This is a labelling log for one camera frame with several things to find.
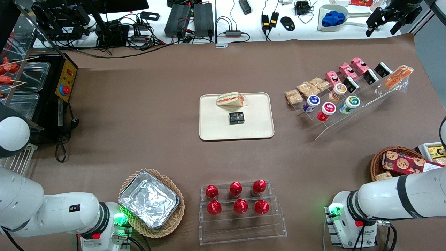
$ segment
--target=scoop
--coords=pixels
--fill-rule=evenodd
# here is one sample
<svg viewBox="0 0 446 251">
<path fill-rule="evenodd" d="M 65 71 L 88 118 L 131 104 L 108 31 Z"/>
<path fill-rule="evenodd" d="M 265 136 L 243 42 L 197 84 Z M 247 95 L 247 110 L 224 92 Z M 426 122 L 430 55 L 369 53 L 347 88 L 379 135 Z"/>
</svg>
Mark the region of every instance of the scoop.
<svg viewBox="0 0 446 251">
<path fill-rule="evenodd" d="M 344 22 L 340 25 L 331 26 L 331 27 L 322 26 L 322 19 L 330 11 L 337 11 L 337 12 L 341 12 L 342 14 L 344 14 L 345 15 Z M 322 7 L 319 9 L 318 30 L 327 31 L 327 32 L 337 31 L 342 28 L 342 26 L 345 24 L 345 22 L 347 22 L 347 19 L 349 17 L 369 17 L 371 14 L 372 14 L 371 12 L 350 13 L 350 12 L 348 12 L 347 8 L 345 8 L 344 6 L 341 6 L 338 4 L 325 4 L 325 5 L 322 5 Z"/>
</svg>

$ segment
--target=aluminum foil tray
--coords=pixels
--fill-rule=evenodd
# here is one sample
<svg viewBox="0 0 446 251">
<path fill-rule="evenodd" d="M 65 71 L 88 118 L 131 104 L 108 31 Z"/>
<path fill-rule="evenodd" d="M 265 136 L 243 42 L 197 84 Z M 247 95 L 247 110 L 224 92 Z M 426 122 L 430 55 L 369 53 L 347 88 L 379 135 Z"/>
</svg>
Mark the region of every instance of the aluminum foil tray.
<svg viewBox="0 0 446 251">
<path fill-rule="evenodd" d="M 180 198 L 153 175 L 142 171 L 121 193 L 119 203 L 149 228 L 159 230 L 178 207 Z"/>
</svg>

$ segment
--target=brown table mat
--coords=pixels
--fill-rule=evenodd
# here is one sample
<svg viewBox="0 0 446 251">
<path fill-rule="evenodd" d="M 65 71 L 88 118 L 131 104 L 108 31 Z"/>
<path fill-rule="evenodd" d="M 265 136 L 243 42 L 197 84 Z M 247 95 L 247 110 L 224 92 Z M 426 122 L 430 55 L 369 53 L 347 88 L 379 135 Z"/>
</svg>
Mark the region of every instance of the brown table mat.
<svg viewBox="0 0 446 251">
<path fill-rule="evenodd" d="M 135 53 L 113 49 L 114 55 Z M 323 207 L 340 191 L 370 181 L 369 161 L 390 145 L 415 147 L 438 141 L 445 115 L 420 64 L 412 35 L 386 39 L 251 42 L 215 49 L 214 44 L 176 45 L 144 56 L 93 59 L 69 53 L 79 65 L 71 99 L 80 118 L 66 145 L 67 163 L 54 159 L 54 146 L 36 152 L 32 179 L 46 194 L 91 192 L 117 201 L 134 171 L 155 168 L 181 190 L 186 211 L 169 236 L 152 241 L 161 250 L 322 250 Z M 407 94 L 393 94 L 348 126 L 314 141 L 284 91 L 323 78 L 338 65 L 361 57 L 415 69 Z M 203 94 L 266 92 L 275 135 L 271 139 L 203 142 L 198 136 L 198 99 Z M 287 238 L 210 246 L 198 245 L 199 187 L 235 180 L 268 179 L 285 214 Z M 396 250 L 443 250 L 446 219 L 394 222 Z M 379 229 L 382 250 L 386 229 Z M 327 236 L 327 249 L 333 248 Z M 2 250 L 13 247 L 0 237 Z M 67 234 L 17 239 L 25 250 L 71 250 Z"/>
</svg>

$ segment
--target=wooden skewer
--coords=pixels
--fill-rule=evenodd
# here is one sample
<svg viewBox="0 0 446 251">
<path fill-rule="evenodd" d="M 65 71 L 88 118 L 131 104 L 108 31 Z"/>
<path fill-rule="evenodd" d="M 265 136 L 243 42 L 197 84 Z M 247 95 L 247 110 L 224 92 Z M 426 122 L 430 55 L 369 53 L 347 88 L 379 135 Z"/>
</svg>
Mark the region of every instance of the wooden skewer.
<svg viewBox="0 0 446 251">
<path fill-rule="evenodd" d="M 10 62 L 10 64 L 11 63 L 20 63 L 20 62 L 23 62 L 23 61 L 26 61 L 26 60 L 30 60 L 30 59 L 36 59 L 36 58 L 38 58 L 39 56 L 37 56 L 37 57 L 33 57 L 33 58 L 29 58 L 29 59 L 23 59 L 23 60 L 19 60 L 19 61 L 15 61 L 15 62 Z"/>
<path fill-rule="evenodd" d="M 19 82 L 19 83 L 24 83 L 27 84 L 28 82 L 23 82 L 23 81 L 18 81 L 18 80 L 11 80 L 12 82 Z"/>
<path fill-rule="evenodd" d="M 27 84 L 27 82 L 23 82 L 23 83 L 21 83 L 21 84 L 15 85 L 15 86 L 8 87 L 8 88 L 6 88 L 6 89 L 4 89 L 4 90 L 1 90 L 0 92 L 7 91 L 7 90 L 9 90 L 9 89 L 15 88 L 15 87 L 20 86 L 20 85 L 23 85 L 23 84 Z"/>
</svg>

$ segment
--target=blue cloth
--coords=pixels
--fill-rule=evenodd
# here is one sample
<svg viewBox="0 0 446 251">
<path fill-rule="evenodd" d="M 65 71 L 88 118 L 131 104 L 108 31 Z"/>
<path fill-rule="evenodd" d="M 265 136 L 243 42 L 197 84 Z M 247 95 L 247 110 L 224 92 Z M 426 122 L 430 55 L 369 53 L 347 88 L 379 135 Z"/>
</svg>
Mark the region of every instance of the blue cloth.
<svg viewBox="0 0 446 251">
<path fill-rule="evenodd" d="M 337 11 L 330 11 L 322 19 L 322 26 L 332 27 L 332 26 L 340 25 L 344 22 L 344 20 L 345 20 L 344 13 L 337 12 Z"/>
</svg>

